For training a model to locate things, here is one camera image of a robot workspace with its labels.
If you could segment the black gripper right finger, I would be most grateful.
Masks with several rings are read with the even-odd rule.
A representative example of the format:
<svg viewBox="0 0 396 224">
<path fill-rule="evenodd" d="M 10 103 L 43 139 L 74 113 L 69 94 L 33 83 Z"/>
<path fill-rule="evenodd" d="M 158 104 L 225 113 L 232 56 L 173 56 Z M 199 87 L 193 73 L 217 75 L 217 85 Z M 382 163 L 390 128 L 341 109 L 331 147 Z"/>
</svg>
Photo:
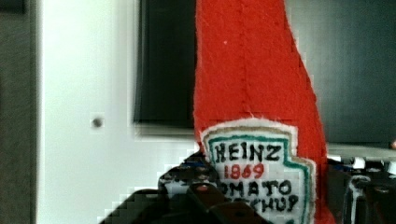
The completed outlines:
<svg viewBox="0 0 396 224">
<path fill-rule="evenodd" d="M 336 224 L 396 224 L 395 175 L 379 161 L 363 169 L 328 159 L 327 201 Z"/>
</svg>

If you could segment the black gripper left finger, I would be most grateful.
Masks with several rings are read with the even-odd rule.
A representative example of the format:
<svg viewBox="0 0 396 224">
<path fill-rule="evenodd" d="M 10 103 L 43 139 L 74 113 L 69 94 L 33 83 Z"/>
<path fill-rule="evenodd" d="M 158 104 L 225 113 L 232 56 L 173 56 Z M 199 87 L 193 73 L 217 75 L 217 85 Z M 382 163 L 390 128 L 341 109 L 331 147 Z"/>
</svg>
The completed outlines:
<svg viewBox="0 0 396 224">
<path fill-rule="evenodd" d="M 206 184 L 222 192 L 219 173 L 201 151 L 193 153 L 180 165 L 173 167 L 158 180 L 158 193 L 171 204 L 192 205 L 188 189 L 193 184 Z"/>
</svg>

